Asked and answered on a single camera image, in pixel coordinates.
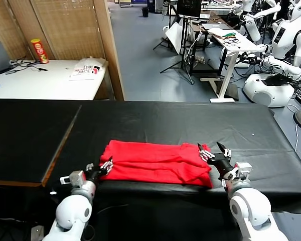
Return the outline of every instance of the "wooden partition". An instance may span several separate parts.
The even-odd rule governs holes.
[[[45,46],[45,50],[48,54],[48,58],[55,60],[55,56],[48,44],[47,38],[42,31],[42,26],[34,12],[31,1],[29,0],[8,0],[9,7],[16,18],[18,25],[20,26],[25,39],[29,46],[31,46],[32,39],[40,39]],[[33,56],[38,59],[36,51],[31,48]]]
[[[21,33],[18,32],[16,24],[3,0],[0,0],[0,41],[11,59],[23,58],[24,56],[31,57],[27,44]]]
[[[31,59],[34,38],[51,60],[105,58],[115,98],[124,100],[107,0],[0,0],[0,41],[10,57]],[[97,98],[106,94],[103,83]]]

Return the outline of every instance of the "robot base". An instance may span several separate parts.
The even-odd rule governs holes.
[[[263,83],[273,74],[252,74],[246,81],[243,92],[252,102],[268,107],[284,107],[294,93],[294,88],[289,85],[270,86]]]

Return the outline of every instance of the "paper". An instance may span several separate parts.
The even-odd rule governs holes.
[[[104,59],[82,59],[75,65],[69,80],[93,80],[100,71],[103,71],[104,63]]]
[[[209,34],[214,34],[217,37],[222,38],[224,35],[227,35],[229,33],[234,33],[234,31],[226,30],[226,29],[220,29],[220,28],[211,28],[207,31]]]
[[[178,23],[174,23],[165,33],[178,54],[181,51],[182,31],[183,27]]]

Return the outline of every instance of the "trash bin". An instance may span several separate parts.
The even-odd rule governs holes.
[[[148,8],[147,7],[146,8],[142,8],[141,10],[142,10],[142,16],[144,18],[148,18]]]

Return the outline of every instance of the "floor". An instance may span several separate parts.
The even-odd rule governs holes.
[[[183,72],[168,70],[160,74],[161,70],[180,60],[180,56],[164,47],[153,50],[161,41],[162,28],[168,25],[168,17],[163,19],[161,15],[150,13],[148,18],[143,18],[141,8],[144,5],[121,9],[118,5],[110,4],[109,7],[126,100],[209,102],[210,98],[215,97],[210,86],[201,83],[198,78],[193,78],[195,84],[190,85]],[[206,50],[205,55],[211,59],[210,63],[214,67],[219,64],[220,50]],[[235,84],[243,87],[244,80],[238,80]],[[240,89],[239,102],[250,103]],[[301,108],[294,99],[289,103]],[[272,110],[277,123],[292,146],[295,146],[296,132],[292,112],[286,107]],[[301,158],[301,129],[298,127],[297,131],[299,141],[296,152]],[[301,215],[275,213],[274,216],[289,240],[301,240]]]

